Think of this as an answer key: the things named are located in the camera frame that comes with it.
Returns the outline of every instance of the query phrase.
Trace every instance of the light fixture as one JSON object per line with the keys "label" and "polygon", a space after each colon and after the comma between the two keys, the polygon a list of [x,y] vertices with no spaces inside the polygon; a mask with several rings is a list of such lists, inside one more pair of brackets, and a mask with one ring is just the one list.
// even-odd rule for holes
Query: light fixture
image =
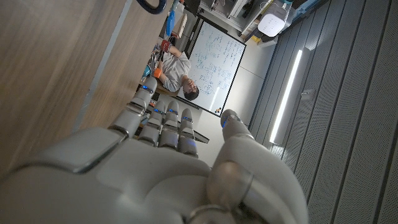
{"label": "light fixture", "polygon": [[289,80],[287,82],[285,94],[284,94],[284,97],[282,99],[282,103],[280,104],[280,108],[279,108],[278,115],[277,115],[276,120],[275,120],[274,128],[272,129],[271,137],[269,139],[269,141],[272,142],[272,143],[275,143],[275,137],[276,137],[276,134],[277,134],[278,129],[279,129],[280,121],[282,121],[282,116],[284,115],[287,99],[289,98],[289,94],[290,94],[290,91],[292,89],[294,77],[296,76],[297,69],[299,67],[299,63],[300,63],[300,59],[301,59],[302,54],[303,54],[303,51],[299,50],[298,53],[297,53],[296,60],[294,62],[293,68],[292,68],[292,73],[290,74]]}

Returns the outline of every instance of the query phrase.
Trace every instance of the blue handle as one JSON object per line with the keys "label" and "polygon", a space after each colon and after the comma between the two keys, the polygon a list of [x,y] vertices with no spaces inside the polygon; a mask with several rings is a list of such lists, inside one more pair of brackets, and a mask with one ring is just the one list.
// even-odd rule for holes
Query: blue handle
{"label": "blue handle", "polygon": [[146,0],[137,0],[137,2],[143,7],[147,12],[151,14],[159,14],[163,12],[166,7],[166,0],[159,0],[159,5],[157,7],[153,7]]}

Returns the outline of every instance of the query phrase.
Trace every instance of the man's hand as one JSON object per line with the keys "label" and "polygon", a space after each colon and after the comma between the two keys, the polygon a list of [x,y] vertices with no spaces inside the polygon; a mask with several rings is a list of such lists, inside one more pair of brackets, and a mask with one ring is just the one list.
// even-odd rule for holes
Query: man's hand
{"label": "man's hand", "polygon": [[174,46],[171,46],[171,48],[169,49],[169,52],[171,53],[171,54],[173,54],[174,56],[176,56],[176,57],[180,57],[181,56],[181,54],[182,54],[182,52],[181,51],[179,51],[176,47],[174,47]]}

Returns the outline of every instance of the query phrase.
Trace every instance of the gray wall panel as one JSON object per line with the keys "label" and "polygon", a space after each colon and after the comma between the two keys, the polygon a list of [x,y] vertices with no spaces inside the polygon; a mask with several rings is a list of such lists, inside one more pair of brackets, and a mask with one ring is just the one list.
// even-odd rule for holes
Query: gray wall panel
{"label": "gray wall panel", "polygon": [[308,202],[311,223],[332,219],[383,32],[385,17],[374,15],[386,15],[388,5],[366,2]]}
{"label": "gray wall panel", "polygon": [[268,74],[267,84],[266,84],[266,87],[264,89],[264,93],[261,96],[262,99],[261,99],[261,102],[260,102],[260,105],[259,105],[259,109],[258,109],[258,112],[257,112],[256,119],[253,122],[252,131],[251,131],[253,137],[256,140],[257,140],[257,133],[258,133],[259,128],[260,128],[261,120],[262,120],[262,117],[264,116],[264,111],[266,110],[266,106],[267,106],[267,103],[268,103],[269,95],[271,93],[272,86],[274,85],[275,78],[276,78],[276,75],[277,75],[278,70],[279,70],[280,62],[282,61],[282,57],[284,56],[284,52],[285,52],[285,49],[286,49],[287,41],[289,40],[289,35],[290,35],[290,32],[288,32],[285,35],[283,35],[281,37],[280,43],[278,43],[279,49],[278,49],[277,55],[275,56],[275,62],[274,62],[274,65],[272,66],[271,72]]}
{"label": "gray wall panel", "polygon": [[[277,97],[277,101],[276,101],[276,104],[275,104],[274,109],[272,111],[271,120],[269,121],[269,125],[268,125],[269,128],[268,128],[268,130],[266,132],[266,136],[264,138],[264,142],[262,143],[262,145],[265,146],[265,147],[272,148],[273,143],[271,143],[269,141],[271,133],[272,133],[272,129],[274,128],[275,120],[276,120],[276,117],[277,117],[278,112],[279,112],[280,104],[282,103],[282,99],[284,97],[284,93],[285,93],[285,90],[286,90],[287,83],[289,82],[289,78],[290,78],[290,75],[291,75],[291,72],[292,72],[292,67],[294,66],[294,62],[295,62],[295,59],[297,57],[297,53],[299,52],[299,50],[303,50],[303,48],[305,47],[305,42],[307,41],[307,37],[308,37],[308,33],[310,31],[310,28],[311,28],[312,20],[313,20],[313,15],[310,16],[309,18],[304,19],[302,21],[300,32],[298,33],[297,40],[296,40],[294,49],[292,51],[292,55],[290,56],[289,65],[288,65],[288,67],[287,67],[287,69],[285,71],[284,82],[283,82],[283,84],[282,84],[282,86],[280,88],[279,95],[276,96]],[[302,72],[297,72],[297,75],[296,75],[294,81],[298,82],[298,80],[302,80],[303,75],[304,74]],[[299,88],[300,88],[299,86],[293,86],[292,87],[292,89],[290,91],[290,96],[289,96],[288,101],[287,101],[287,105],[285,107],[286,111],[290,111],[292,109],[292,108],[290,108],[289,104],[290,103],[294,104],[292,102],[295,101],[295,98],[297,96],[297,92],[298,92]],[[290,120],[290,116],[291,116],[291,114],[288,114],[288,112],[285,112],[283,114],[282,119]]]}
{"label": "gray wall panel", "polygon": [[[290,58],[292,56],[292,52],[293,52],[293,49],[294,49],[294,46],[296,43],[295,40],[297,40],[297,36],[299,34],[300,27],[301,27],[301,23],[297,24],[297,26],[295,26],[292,29],[292,33],[290,34],[289,41],[287,42],[287,46],[286,46],[284,55],[282,57],[282,61],[280,63],[280,67],[278,69],[275,82],[272,86],[272,90],[271,90],[271,93],[270,93],[270,96],[268,99],[266,110],[264,111],[264,115],[262,117],[260,128],[259,128],[259,131],[258,131],[257,137],[256,137],[256,140],[261,144],[263,144],[263,142],[264,142],[264,137],[266,136],[266,132],[267,132],[267,129],[269,126],[269,122],[271,120],[272,112],[274,111],[274,108],[275,108],[275,103],[278,98],[280,88],[281,88],[283,81],[286,77],[285,74],[286,74],[287,66],[289,65]],[[266,145],[267,145],[267,148],[271,150],[270,145],[269,144],[266,144]]]}
{"label": "gray wall panel", "polygon": [[[312,20],[311,21],[311,26],[312,26],[313,19],[315,17],[314,15],[315,14],[313,13],[313,14],[310,15],[310,17],[308,17],[308,19]],[[314,39],[315,39],[314,36],[310,35],[310,32],[308,31],[308,36],[307,36],[307,40],[306,40],[306,43],[305,43],[305,47],[307,47],[308,45],[311,45],[311,46],[312,45],[316,45],[317,44],[316,42],[315,42],[315,44],[313,44],[314,43]],[[286,133],[285,133],[285,136],[284,136],[284,141],[283,141],[283,143],[281,145],[283,147],[283,151],[285,151],[285,146],[287,144],[287,140],[289,138],[290,131],[292,130],[294,118],[296,116],[297,109],[299,108],[300,99],[301,99],[301,93],[303,92],[304,86],[305,86],[305,82],[307,81],[308,73],[310,71],[311,63],[312,63],[312,60],[313,60],[313,55],[314,55],[314,50],[311,50],[310,51],[310,56],[309,56],[308,62],[307,62],[307,67],[305,68],[305,72],[304,72],[304,75],[303,75],[303,80],[301,82],[301,85],[300,85],[300,88],[299,88],[299,91],[298,91],[298,95],[297,96],[294,96],[294,95],[291,96],[291,97],[296,97],[296,99],[295,99],[292,115],[291,115],[291,117],[289,119],[289,123],[287,125]]]}
{"label": "gray wall panel", "polygon": [[272,153],[274,153],[274,155],[277,156],[279,159],[282,159],[283,152],[284,148],[282,146],[278,146],[276,144],[272,146]]}
{"label": "gray wall panel", "polygon": [[335,223],[374,223],[398,120],[398,2],[393,0]]}
{"label": "gray wall panel", "polygon": [[336,22],[335,26],[337,26],[338,18],[341,17],[340,25],[295,170],[295,175],[307,197],[311,193],[313,180],[317,173],[323,145],[329,131],[341,82],[362,15],[363,4],[364,0],[347,1],[346,4],[344,1],[336,1],[336,6],[344,7],[344,10],[342,16],[337,14],[335,15],[336,18],[333,18]]}
{"label": "gray wall panel", "polygon": [[398,220],[398,144],[394,152],[386,191],[381,205],[379,224],[397,223]]}
{"label": "gray wall panel", "polygon": [[[311,13],[308,75],[300,86],[316,94],[289,102],[284,141],[270,144],[271,151],[296,171],[310,223],[398,223],[398,1],[322,2]],[[296,27],[289,29],[281,38]],[[284,46],[298,47],[301,30]],[[292,54],[279,50],[281,68]],[[275,116],[284,92],[274,82],[286,73],[274,72],[263,117],[272,107]],[[267,136],[272,124],[263,130]]]}
{"label": "gray wall panel", "polygon": [[[331,46],[331,40],[324,43],[327,35],[330,31],[325,34],[322,30],[324,23],[326,23],[326,14],[329,11],[329,3],[324,4],[322,7],[317,9],[311,25],[310,33],[307,38],[305,47],[310,49],[313,59],[309,62],[311,67],[307,75],[307,82],[305,84],[305,90],[318,89],[322,76],[312,68],[312,66],[319,66],[320,64],[326,64],[326,58],[328,56],[328,47]],[[292,130],[290,131],[287,145],[282,157],[282,160],[294,171],[299,158],[301,146],[307,130],[308,121],[312,112],[312,107],[315,100],[301,101],[298,105],[295,120],[293,122]]]}

